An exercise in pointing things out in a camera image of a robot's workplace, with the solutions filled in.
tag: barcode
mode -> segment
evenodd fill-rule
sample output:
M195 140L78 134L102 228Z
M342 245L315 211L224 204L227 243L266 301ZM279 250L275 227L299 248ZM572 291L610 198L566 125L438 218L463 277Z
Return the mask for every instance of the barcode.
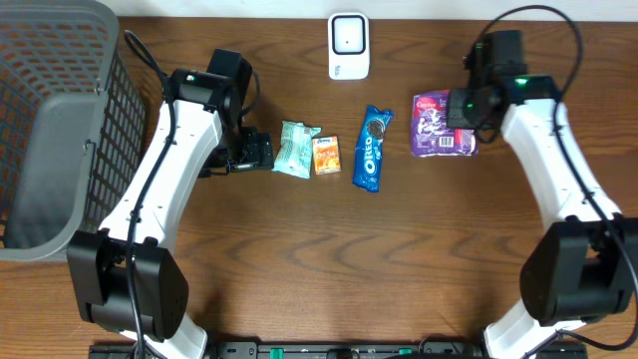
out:
M452 148L454 146L455 146L455 138L453 137L439 138L439 147Z

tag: white arm segment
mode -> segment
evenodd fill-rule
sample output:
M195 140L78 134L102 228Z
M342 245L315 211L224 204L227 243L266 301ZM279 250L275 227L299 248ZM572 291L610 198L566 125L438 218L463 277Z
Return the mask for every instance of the white arm segment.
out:
M513 148L522 164L536 197L545 231L557 221L576 215L582 221L599 220L584 196L565 161L552 132L553 100L530 100L525 105L512 105L501 126L503 138ZM620 213L618 206L598 184L576 139L569 128L567 109L558 108L560 133L574 165L608 218ZM556 329L575 330L582 321L559 322L541 327L533 319L522 299L507 314L484 332L485 347L491 358L516 359L547 340Z
M177 129L173 145L159 167L158 173L149 188L140 211L136 227L135 242L143 243L146 237L158 240L159 246L174 253L175 237L181 214L188 201L199 170L208 155L221 140L221 121L217 112L211 114L203 106L186 101L175 101ZM158 128L131 185L116 208L104 219L100 229L109 229L109 237L126 240L129 230L130 213L149 177L151 168L160 155L161 148L170 130L168 105L159 110ZM133 332L123 332L129 338L136 338ZM147 337L147 344L166 358L201 358L207 335L196 326L188 315L184 315L181 324L172 338L158 343Z

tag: black-framed square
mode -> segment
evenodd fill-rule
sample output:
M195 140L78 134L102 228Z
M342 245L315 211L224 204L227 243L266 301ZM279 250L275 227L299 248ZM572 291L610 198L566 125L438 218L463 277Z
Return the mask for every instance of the black-framed square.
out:
M337 19L345 19L345 18L358 18L361 19L361 25L363 25L363 29L362 29L362 35L363 35L363 39L362 39L362 48L361 51L358 52L339 52L337 51L337 48L335 47L335 20ZM361 15L339 15L339 16L335 16L334 18L332 18L332 23L330 24L330 26L332 26L332 51L337 54L337 55L361 55L366 51L366 21L364 20L363 16Z

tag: snack package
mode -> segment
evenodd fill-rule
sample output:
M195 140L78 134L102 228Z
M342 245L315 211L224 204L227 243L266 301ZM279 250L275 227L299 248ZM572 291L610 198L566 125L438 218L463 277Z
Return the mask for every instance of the snack package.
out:
M472 130L446 126L450 91L434 91L415 96L412 107L412 155L473 156L479 149Z
M312 140L312 154L315 160L315 174L325 175L341 171L339 141L336 136Z
M310 179L312 137L320 132L321 128L308 128L302 123L284 121L281 129L281 150L272 170Z
M355 148L355 174L352 183L370 192L379 191L383 137L394 117L390 110L368 106L359 141Z

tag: brown tabletop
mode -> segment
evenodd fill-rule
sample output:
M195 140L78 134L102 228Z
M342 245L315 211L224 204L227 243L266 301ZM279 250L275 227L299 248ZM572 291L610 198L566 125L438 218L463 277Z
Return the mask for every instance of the brown tabletop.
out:
M410 154L414 95L462 87L462 56L485 22L371 21L372 67L363 81L327 74L325 20L122 18L162 68L205 70L212 51L239 51L261 78L248 123L272 134L281 121L339 137L343 170L298 179L258 172L197 181L175 255L200 326L264 341L418 341L472 337L517 300L518 273L543 235L527 179L499 139L473 158ZM521 28L531 73L565 79L574 56L562 23ZM581 25L585 59L566 103L597 178L628 216L638 215L638 25ZM149 109L155 74L124 41L120 52ZM249 99L254 95L251 87ZM395 111L384 143L381 191L352 185L366 105ZM78 315L66 264L0 263L0 358L86 358L118 341ZM582 332L618 343L635 309ZM634 357L638 349L591 358Z

